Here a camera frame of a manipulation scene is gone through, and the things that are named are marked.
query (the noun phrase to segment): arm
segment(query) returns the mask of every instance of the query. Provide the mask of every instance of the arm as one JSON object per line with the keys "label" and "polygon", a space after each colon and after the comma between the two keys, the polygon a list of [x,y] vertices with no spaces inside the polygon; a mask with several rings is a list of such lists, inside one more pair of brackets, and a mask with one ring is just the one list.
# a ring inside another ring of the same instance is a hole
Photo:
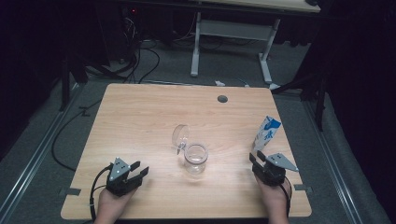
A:
{"label": "arm", "polygon": [[[285,193],[279,186],[270,187],[263,184],[257,176],[255,177],[262,192],[262,202],[268,213],[269,224],[289,224]],[[290,195],[289,182],[285,181],[282,185]]]}
{"label": "arm", "polygon": [[99,204],[94,224],[113,224],[122,215],[126,204],[131,200],[137,189],[118,197],[107,189],[99,196]]}

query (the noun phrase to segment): hand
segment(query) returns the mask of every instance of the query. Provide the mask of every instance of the hand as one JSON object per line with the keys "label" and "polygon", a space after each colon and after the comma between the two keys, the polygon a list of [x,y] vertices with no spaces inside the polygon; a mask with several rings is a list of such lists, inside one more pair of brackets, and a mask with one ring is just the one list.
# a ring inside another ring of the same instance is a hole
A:
{"label": "hand", "polygon": [[[286,209],[287,199],[282,188],[280,186],[271,187],[265,185],[256,175],[254,176],[262,192],[262,202],[267,210],[269,223],[289,223]],[[285,181],[282,186],[285,188],[289,197],[291,194],[289,181]]]}
{"label": "hand", "polygon": [[99,195],[98,211],[94,224],[113,224],[116,222],[136,191],[137,189],[134,189],[119,197],[107,189],[103,189]]}

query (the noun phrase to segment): white table leg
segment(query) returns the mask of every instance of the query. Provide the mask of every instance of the white table leg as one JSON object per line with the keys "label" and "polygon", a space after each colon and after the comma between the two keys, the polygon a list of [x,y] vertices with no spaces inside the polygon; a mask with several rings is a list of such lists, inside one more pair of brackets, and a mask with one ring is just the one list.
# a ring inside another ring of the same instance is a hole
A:
{"label": "white table leg", "polygon": [[263,50],[263,52],[259,54],[260,64],[262,65],[262,75],[264,76],[264,81],[267,84],[272,84],[271,74],[270,74],[270,70],[268,69],[268,64],[267,64],[267,58],[268,58],[268,54],[270,52],[271,46],[274,42],[279,23],[280,23],[280,19],[276,19],[274,26],[272,27],[270,36],[268,38],[267,45],[266,45],[265,49]]}
{"label": "white table leg", "polygon": [[197,22],[195,28],[195,46],[194,46],[194,52],[192,53],[192,63],[191,63],[192,77],[198,77],[200,35],[201,35],[201,12],[197,12]]}

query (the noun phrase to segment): black cable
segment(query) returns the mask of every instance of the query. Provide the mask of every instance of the black cable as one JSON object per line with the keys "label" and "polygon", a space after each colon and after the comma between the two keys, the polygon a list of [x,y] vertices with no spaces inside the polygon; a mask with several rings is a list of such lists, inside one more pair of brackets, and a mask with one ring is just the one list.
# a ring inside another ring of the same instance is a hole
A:
{"label": "black cable", "polygon": [[283,185],[279,185],[280,188],[283,190],[283,192],[285,193],[286,196],[286,215],[289,216],[289,211],[290,211],[290,201],[291,201],[291,194],[292,194],[292,188],[291,188],[291,183],[288,180],[289,185],[290,185],[290,197],[289,194],[286,192],[285,188],[283,187]]}
{"label": "black cable", "polygon": [[136,70],[136,68],[139,66],[140,64],[140,50],[141,50],[141,44],[139,45],[138,51],[137,51],[137,62],[136,65],[134,66],[134,69],[132,69],[131,73],[123,80],[122,83],[125,83],[128,78],[134,78],[134,71]]}
{"label": "black cable", "polygon": [[94,198],[93,198],[93,193],[95,192],[96,188],[96,182],[98,181],[99,177],[106,171],[111,170],[111,168],[113,167],[113,163],[110,163],[110,165],[108,165],[107,167],[105,167],[101,172],[99,172],[99,174],[96,176],[95,180],[93,180],[92,183],[92,188],[91,188],[91,195],[90,195],[90,209],[91,209],[91,217],[92,217],[92,221],[96,220],[96,214],[95,214],[95,203],[94,203]]}
{"label": "black cable", "polygon": [[145,75],[143,75],[143,76],[140,78],[138,84],[140,84],[140,83],[143,81],[143,79],[144,79],[146,76],[148,76],[152,71],[154,71],[154,69],[156,69],[156,68],[158,67],[158,64],[160,64],[160,55],[158,55],[158,53],[155,52],[155,51],[152,50],[152,49],[146,49],[146,50],[153,52],[153,53],[157,56],[158,61],[157,61],[157,63],[155,64],[155,66],[154,66],[149,72],[147,72]]}
{"label": "black cable", "polygon": [[62,128],[59,130],[59,132],[55,135],[55,138],[53,139],[52,146],[51,146],[51,155],[52,155],[52,158],[53,158],[58,164],[60,164],[62,167],[66,168],[66,169],[68,169],[68,170],[70,170],[70,171],[73,171],[73,172],[76,171],[75,168],[72,168],[72,167],[70,167],[70,166],[68,166],[68,165],[65,165],[65,164],[61,163],[61,162],[58,160],[58,158],[56,157],[56,155],[55,155],[55,144],[56,144],[56,141],[57,141],[59,135],[61,134],[61,132],[64,130],[64,128],[65,128],[71,121],[73,121],[73,120],[74,120],[75,118],[77,118],[80,114],[84,113],[87,109],[90,109],[90,108],[93,107],[94,105],[97,105],[97,104],[100,103],[101,101],[102,101],[102,100],[99,100],[99,101],[93,103],[92,105],[88,106],[87,108],[83,109],[81,112],[77,113],[73,118],[71,118],[69,121],[67,121],[66,124],[64,124],[64,126],[62,126]]}

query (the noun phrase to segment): gray carpet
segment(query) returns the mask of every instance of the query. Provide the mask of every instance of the gray carpet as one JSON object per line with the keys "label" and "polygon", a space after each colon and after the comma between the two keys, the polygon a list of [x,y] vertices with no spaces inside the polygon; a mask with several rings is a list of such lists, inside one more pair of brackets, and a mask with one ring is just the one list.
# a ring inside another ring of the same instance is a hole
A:
{"label": "gray carpet", "polygon": [[[268,87],[263,83],[257,56],[263,43],[255,42],[239,46],[235,45],[237,41],[239,40],[233,40],[233,44],[223,44],[219,48],[217,43],[203,43],[203,47],[206,49],[201,52],[198,77],[190,77],[192,46],[166,47],[158,44],[152,50],[159,54],[160,64],[144,79],[143,83],[156,81],[161,84],[158,82],[161,81],[213,86],[215,81],[219,80],[226,86],[242,87],[245,85],[243,82],[245,81],[251,87]],[[153,46],[153,42],[147,42],[144,46]],[[308,48],[291,48],[288,44],[273,46],[270,52],[271,60],[268,64],[276,84],[285,84],[293,79]],[[135,78],[138,80],[145,75],[156,62],[155,54],[142,49],[141,62],[135,71]],[[114,63],[112,69],[117,66],[120,65]],[[82,106],[89,106],[100,100],[106,85],[112,82],[117,81],[106,77],[90,76],[90,81],[83,88],[81,87],[81,93],[65,115],[64,123],[81,112]],[[361,221],[363,223],[390,223],[350,152],[332,111],[329,98],[326,100],[323,118],[324,132],[318,133],[316,126],[312,123],[312,111],[310,110],[312,103],[301,102],[298,93],[299,91],[294,90],[274,96],[303,182],[308,187],[307,195],[313,210],[310,217],[291,218],[290,223],[349,223],[339,192],[334,186],[331,168],[327,165],[322,150],[323,141],[331,150],[337,166],[343,174],[359,209]],[[35,153],[46,130],[58,114],[60,102],[61,88],[60,85],[57,85],[48,101],[31,117],[30,123],[19,141],[1,161],[0,202],[7,198],[21,172]],[[55,152],[64,164],[74,168],[77,166],[98,106],[99,104],[87,111],[86,114],[89,116],[77,116],[65,126],[59,135],[55,144]],[[49,150],[28,188],[17,202],[8,223],[82,223],[81,220],[63,220],[60,216],[64,203],[62,189],[69,187],[73,174],[56,163]],[[241,223],[242,220],[201,220],[198,223],[220,222]],[[243,220],[243,223],[249,222],[263,223],[264,220]],[[164,220],[152,223],[164,223]]]}

